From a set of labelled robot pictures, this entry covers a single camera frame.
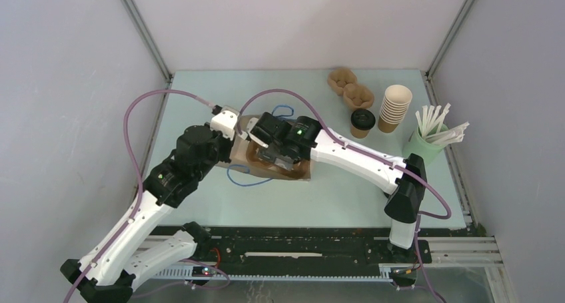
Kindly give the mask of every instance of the white bracket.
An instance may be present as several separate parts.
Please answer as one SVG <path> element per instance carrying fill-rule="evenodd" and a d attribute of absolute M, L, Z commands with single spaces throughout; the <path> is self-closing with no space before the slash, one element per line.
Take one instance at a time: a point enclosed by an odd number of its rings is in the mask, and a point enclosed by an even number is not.
<path fill-rule="evenodd" d="M 414 230 L 416 223 L 403 223 L 401 221 L 392 220 L 390 225 L 390 234 L 388 240 L 390 243 L 401 248 L 409 249 L 414 240 Z"/>
<path fill-rule="evenodd" d="M 222 111 L 212 118 L 210 129 L 221 131 L 226 139 L 233 140 L 238 117 L 239 112 L 236 109 L 224 106 Z"/>
<path fill-rule="evenodd" d="M 196 247 L 194 238 L 188 232 L 178 231 L 159 245 L 132 256 L 124 268 L 129 274 L 135 274 L 131 288 L 133 291 L 137 290 L 145 281 L 166 267 L 184 258 L 190 258 Z"/>

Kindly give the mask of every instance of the black lid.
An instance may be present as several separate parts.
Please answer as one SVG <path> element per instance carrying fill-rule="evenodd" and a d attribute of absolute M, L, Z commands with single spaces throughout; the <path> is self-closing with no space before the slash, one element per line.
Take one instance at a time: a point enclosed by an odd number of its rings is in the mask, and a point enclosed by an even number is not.
<path fill-rule="evenodd" d="M 357 109 L 351 113 L 351 124 L 362 131 L 370 130 L 374 127 L 376 119 L 367 109 Z"/>

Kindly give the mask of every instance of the coffee cup with black lid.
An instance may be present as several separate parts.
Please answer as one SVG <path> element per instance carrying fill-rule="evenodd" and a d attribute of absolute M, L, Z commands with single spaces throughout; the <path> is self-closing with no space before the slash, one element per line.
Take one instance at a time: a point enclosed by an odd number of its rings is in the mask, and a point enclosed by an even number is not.
<path fill-rule="evenodd" d="M 374 127 L 376 118 L 367 109 L 357 109 L 351 114 L 351 135 L 363 139 Z"/>

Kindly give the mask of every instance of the cable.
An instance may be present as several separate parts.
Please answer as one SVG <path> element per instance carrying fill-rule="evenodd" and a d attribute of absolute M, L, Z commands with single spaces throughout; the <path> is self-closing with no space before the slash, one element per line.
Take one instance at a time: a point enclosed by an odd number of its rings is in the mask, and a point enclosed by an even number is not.
<path fill-rule="evenodd" d="M 280 108 L 288 108 L 288 109 L 290 109 L 290 114 L 289 114 L 289 115 L 275 115 L 275 112 L 276 112 L 278 109 L 280 109 Z M 282 120 L 286 120 L 286 121 L 293 121 L 293 120 L 294 120 L 294 119 L 288 119 L 289 117 L 291 117 L 291 116 L 294 115 L 294 108 L 292 108 L 290 105 L 277 105 L 277 106 L 273 109 L 273 111 L 271 112 L 271 114 L 272 114 L 274 117 L 277 117 L 277 118 L 282 119 Z"/>
<path fill-rule="evenodd" d="M 415 272 L 419 268 L 420 267 L 417 268 L 416 265 L 414 264 L 414 266 L 412 268 L 397 268 L 397 269 L 393 270 L 391 272 L 391 274 L 394 274 L 394 275 L 412 274 L 413 272 Z"/>
<path fill-rule="evenodd" d="M 133 206 L 133 210 L 131 211 L 129 218 L 134 218 L 140 205 L 141 205 L 141 199 L 143 197 L 143 179 L 141 178 L 141 171 L 139 170 L 139 165 L 137 164 L 137 160 L 135 159 L 135 155 L 133 154 L 133 150 L 131 148 L 131 143 L 129 141 L 129 133 L 128 133 L 128 120 L 129 120 L 129 115 L 131 114 L 131 111 L 133 110 L 133 108 L 135 108 L 135 106 L 142 101 L 143 99 L 150 97 L 152 95 L 160 95 L 160 94 L 165 94 L 165 93 L 174 93 L 174 94 L 178 94 L 178 95 L 185 95 L 187 97 L 193 98 L 194 100 L 210 107 L 213 108 L 215 105 L 192 94 L 192 93 L 188 93 L 185 91 L 178 91 L 178 90 L 168 90 L 168 89 L 163 89 L 163 90 L 154 90 L 154 91 L 149 91 L 148 93 L 145 93 L 141 96 L 139 96 L 137 99 L 135 99 L 127 108 L 125 115 L 124 115 L 124 119 L 123 119 L 123 135 L 124 135 L 124 141 L 125 141 L 125 147 L 127 149 L 127 153 L 129 154 L 129 158 L 131 160 L 131 163 L 133 165 L 133 168 L 135 170 L 135 175 L 137 177 L 137 199 L 135 201 L 135 205 Z M 108 240 L 108 242 L 106 242 L 106 244 L 104 244 L 102 246 L 102 248 L 100 249 L 100 251 L 98 251 L 98 253 L 94 256 L 94 258 L 92 259 L 92 261 L 89 263 L 89 265 L 85 268 L 85 270 L 79 275 L 79 277 L 76 279 L 76 281 L 73 283 L 73 285 L 71 286 L 71 288 L 69 289 L 65 299 L 63 300 L 63 303 L 69 303 L 71 296 L 73 295 L 73 292 L 77 289 L 78 285 L 81 283 L 81 281 L 84 279 L 84 277 L 90 272 L 90 270 L 92 269 L 92 264 L 96 263 L 98 261 L 98 259 L 100 259 L 100 257 L 102 257 L 102 255 L 104 255 L 104 253 L 106 253 L 106 251 L 108 251 L 108 249 L 110 248 L 110 246 L 112 246 L 112 244 L 114 244 L 114 242 L 116 241 L 116 239 L 118 239 L 118 237 L 122 234 L 122 232 L 126 229 L 126 227 L 129 225 L 128 221 L 125 221 L 120 228 L 118 229 L 118 231 L 116 231 L 116 233 L 114 233 L 114 235 L 112 235 L 112 237 L 110 237 L 110 239 Z"/>
<path fill-rule="evenodd" d="M 225 288 L 225 287 L 228 286 L 228 285 L 230 284 L 230 282 L 231 282 L 231 280 L 230 280 L 228 274 L 226 274 L 226 272 L 220 270 L 219 268 L 216 268 L 216 267 L 214 267 L 214 266 L 206 265 L 206 264 L 204 264 L 204 263 L 202 263 L 202 262 L 197 262 L 197 261 L 194 261 L 194 260 L 189 260 L 188 258 L 187 258 L 187 259 L 184 259 L 184 260 L 181 260 L 181 262 L 188 262 L 188 263 L 192 263 L 192 264 L 194 264 L 194 265 L 203 266 L 203 267 L 205 267 L 205 268 L 209 268 L 209 269 L 211 269 L 211 270 L 214 270 L 214 271 L 216 271 L 216 273 L 222 274 L 222 275 L 226 278 L 226 281 L 227 281 L 227 282 L 226 282 L 225 284 L 220 285 L 220 286 L 201 286 L 201 285 L 198 285 L 198 284 L 193 284 L 193 283 L 191 283 L 191 282 L 189 282 L 189 281 L 171 282 L 171 283 L 167 283 L 167 284 L 165 284 L 165 285 L 163 285 L 163 286 L 160 286 L 160 287 L 158 287 L 158 288 L 156 288 L 156 289 L 154 289 L 154 290 L 152 290 L 152 291 L 150 291 L 150 292 L 143 293 L 143 294 L 138 294 L 138 295 L 134 295 L 134 296 L 132 296 L 131 298 L 132 298 L 132 299 L 136 299 L 136 298 L 146 298 L 146 297 L 151 296 L 151 295 L 154 295 L 155 293 L 160 292 L 160 291 L 162 291 L 162 290 L 164 290 L 164 289 L 166 289 L 166 288 L 170 288 L 170 287 L 172 287 L 172 286 L 177 286 L 177 285 L 190 285 L 192 288 L 202 288 L 202 289 L 204 289 L 204 290 L 219 290 L 219 289 L 221 289 L 221 288 Z"/>
<path fill-rule="evenodd" d="M 250 186 L 256 186 L 256 185 L 260 185 L 260 184 L 263 184 L 263 183 L 267 183 L 268 181 L 270 181 L 270 180 L 273 179 L 273 178 L 268 178 L 268 179 L 263 180 L 263 181 L 259 181 L 259 182 L 256 182 L 256 183 L 249 183 L 249 184 L 238 183 L 238 182 L 235 182 L 235 180 L 234 180 L 234 179 L 231 177 L 231 175 L 229 174 L 229 171 L 230 171 L 232 168 L 244 168 L 244 169 L 245 169 L 245 171 L 244 171 L 245 174 L 251 173 L 251 169 L 249 168 L 249 166 L 243 165 L 243 164 L 230 164 L 230 165 L 228 166 L 228 168 L 226 169 L 226 174 L 227 174 L 227 176 L 228 176 L 228 179 L 229 179 L 233 184 L 235 184 L 235 185 L 237 185 L 237 186 L 244 187 L 244 188 L 248 188 L 248 187 L 250 187 Z"/>
<path fill-rule="evenodd" d="M 218 266 L 220 266 L 220 262 L 222 261 L 222 256 L 220 255 L 220 250 L 218 250 L 218 248 L 213 248 L 211 251 L 216 251 L 216 255 L 218 256 L 218 260 L 216 261 L 216 265 L 214 265 L 214 267 L 217 268 Z"/>
<path fill-rule="evenodd" d="M 416 257 L 418 258 L 418 263 L 420 264 L 417 270 L 418 269 L 422 270 L 422 274 L 424 275 L 424 279 L 426 280 L 426 285 L 428 287 L 426 288 L 424 286 L 398 286 L 394 281 L 392 281 L 392 283 L 396 286 L 397 290 L 414 290 L 415 288 L 423 288 L 429 291 L 437 302 L 447 303 L 445 298 L 441 296 L 438 292 L 436 292 L 436 290 L 432 286 L 432 282 L 430 281 L 428 274 L 426 273 L 426 270 L 424 269 L 424 263 L 422 261 L 422 256 L 420 255 L 420 247 L 418 245 L 418 232 L 420 230 L 420 219 L 421 216 L 418 215 L 418 218 L 416 219 L 416 229 L 414 231 L 414 249 L 416 250 Z"/>
<path fill-rule="evenodd" d="M 420 270 L 424 275 L 424 279 L 426 280 L 426 284 L 428 285 L 428 290 L 432 293 L 436 301 L 440 303 L 446 303 L 445 299 L 434 290 L 434 287 L 432 286 L 432 282 L 428 277 L 428 273 L 424 268 L 424 263 L 422 262 L 422 255 L 420 255 L 420 247 L 418 245 L 418 232 L 420 230 L 420 219 L 421 219 L 421 215 L 418 215 L 418 218 L 416 219 L 416 230 L 414 231 L 414 248 L 416 249 L 416 256 L 418 257 L 418 262 L 420 263 Z"/>
<path fill-rule="evenodd" d="M 309 109 L 310 111 L 312 111 L 312 113 L 314 114 L 314 116 L 316 117 L 316 119 L 318 119 L 318 122 L 320 123 L 320 125 L 322 126 L 322 128 L 326 131 L 326 133 L 328 134 L 328 136 L 330 138 L 333 139 L 333 141 L 335 141 L 336 143 L 338 143 L 339 145 L 341 145 L 342 147 L 345 147 L 345 143 L 343 141 L 341 141 L 340 139 L 338 139 L 333 133 L 332 131 L 330 131 L 330 129 L 328 128 L 328 126 L 326 125 L 326 123 L 322 120 L 322 117 L 320 116 L 320 114 L 316 111 L 316 109 L 308 102 L 306 101 L 306 99 L 304 99 L 302 96 L 300 96 L 297 93 L 294 93 L 290 90 L 285 90 L 285 89 L 271 89 L 271 90 L 265 90 L 265 91 L 261 91 L 259 93 L 257 93 L 256 95 L 254 95 L 253 97 L 251 97 L 251 99 L 249 99 L 241 108 L 241 110 L 239 111 L 239 113 L 242 115 L 243 111 L 245 111 L 245 109 L 253 102 L 255 101 L 255 99 L 261 97 L 262 95 L 266 95 L 268 93 L 286 93 L 288 95 L 292 95 L 293 97 L 297 98 L 298 100 L 302 101 Z M 237 131 L 239 134 L 242 133 L 241 131 L 241 127 L 239 125 L 239 123 L 237 124 Z M 363 154 L 364 156 L 368 156 L 370 158 L 373 158 L 385 165 L 388 165 L 390 167 L 394 167 L 395 169 L 398 169 L 400 171 L 402 171 L 403 173 L 411 176 L 414 180 L 418 181 L 421 185 L 425 186 L 437 199 L 438 201 L 441 203 L 441 205 L 445 208 L 445 211 L 447 212 L 445 215 L 439 215 L 439 214 L 434 214 L 434 213 L 429 213 L 427 211 L 420 211 L 418 212 L 419 214 L 422 215 L 427 215 L 427 216 L 431 216 L 433 218 L 439 218 L 442 220 L 447 220 L 448 218 L 451 217 L 451 209 L 449 208 L 449 206 L 447 205 L 447 202 L 441 197 L 441 195 L 438 193 L 438 191 L 436 191 L 431 185 L 429 185 L 425 180 L 423 180 L 422 178 L 420 178 L 417 174 L 413 173 L 412 171 L 403 168 L 401 166 L 398 166 L 396 164 L 393 164 L 392 162 L 390 162 L 389 160 L 386 160 L 385 158 L 381 158 L 378 155 L 372 154 L 371 152 L 365 151 L 363 149 L 360 149 L 358 147 L 352 146 L 352 145 L 348 145 L 347 146 L 348 149 L 353 150 L 357 153 Z"/>

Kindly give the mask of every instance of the brown paper bag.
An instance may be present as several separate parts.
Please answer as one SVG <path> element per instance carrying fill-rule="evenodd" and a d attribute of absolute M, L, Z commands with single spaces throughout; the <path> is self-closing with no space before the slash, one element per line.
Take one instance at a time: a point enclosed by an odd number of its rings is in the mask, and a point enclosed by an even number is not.
<path fill-rule="evenodd" d="M 259 115 L 245 115 L 239 118 L 239 124 L 242 129 L 253 117 L 259 118 Z M 218 162 L 219 167 L 227 168 L 231 164 L 245 165 L 249 168 L 249 174 L 259 178 L 275 178 L 278 180 L 310 180 L 310 172 L 312 162 L 303 160 L 295 164 L 291 171 L 276 166 L 274 164 L 262 161 L 257 156 L 259 145 L 253 141 L 243 140 L 236 135 L 233 148 L 231 149 L 231 163 Z M 234 166 L 231 170 L 246 172 L 246 169 L 240 166 Z"/>

